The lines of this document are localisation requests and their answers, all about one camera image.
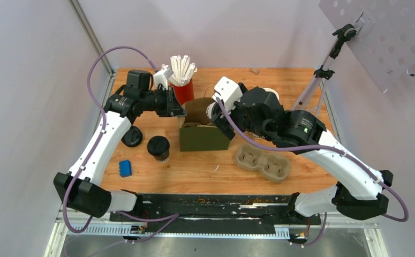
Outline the white paper cup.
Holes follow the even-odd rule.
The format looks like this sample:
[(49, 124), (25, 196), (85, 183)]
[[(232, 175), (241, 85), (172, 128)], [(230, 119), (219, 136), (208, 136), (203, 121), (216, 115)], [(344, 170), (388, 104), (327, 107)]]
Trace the white paper cup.
[(213, 116), (215, 115), (215, 110), (217, 107), (217, 103), (216, 102), (212, 102), (211, 104), (207, 105), (206, 107), (206, 116), (209, 119), (209, 121), (212, 121)]

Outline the green paper bag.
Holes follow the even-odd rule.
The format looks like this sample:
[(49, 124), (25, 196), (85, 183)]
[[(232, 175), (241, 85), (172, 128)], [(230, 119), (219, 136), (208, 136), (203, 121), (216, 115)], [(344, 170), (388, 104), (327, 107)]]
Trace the green paper bag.
[(207, 108), (215, 101), (203, 96), (183, 104), (186, 116), (178, 117), (179, 150), (202, 152), (227, 150), (228, 139), (208, 118)]

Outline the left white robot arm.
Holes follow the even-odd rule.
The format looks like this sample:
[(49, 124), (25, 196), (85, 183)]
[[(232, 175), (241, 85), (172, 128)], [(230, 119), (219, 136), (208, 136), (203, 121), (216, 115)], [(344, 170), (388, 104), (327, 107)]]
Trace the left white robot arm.
[(67, 173), (57, 173), (55, 189), (66, 207), (100, 218), (107, 212), (123, 211), (131, 221), (144, 215), (142, 197), (134, 192), (107, 191), (100, 187), (112, 154), (134, 121), (143, 112), (159, 117), (185, 116), (186, 111), (168, 85), (170, 68), (155, 74), (129, 70), (127, 80), (106, 101), (103, 118), (86, 149)]

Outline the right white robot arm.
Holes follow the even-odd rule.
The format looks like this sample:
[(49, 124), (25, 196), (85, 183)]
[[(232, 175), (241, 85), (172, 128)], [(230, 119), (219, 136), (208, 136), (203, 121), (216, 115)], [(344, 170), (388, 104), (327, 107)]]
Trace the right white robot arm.
[(389, 200), (382, 191), (391, 186), (393, 174), (356, 159), (310, 112), (285, 110), (274, 93), (260, 87), (247, 89), (226, 77), (214, 86), (212, 98), (208, 117), (227, 138), (253, 133), (271, 142), (273, 151), (300, 155), (337, 179), (328, 189), (292, 194), (286, 208), (290, 222), (331, 211), (355, 220), (386, 216)]

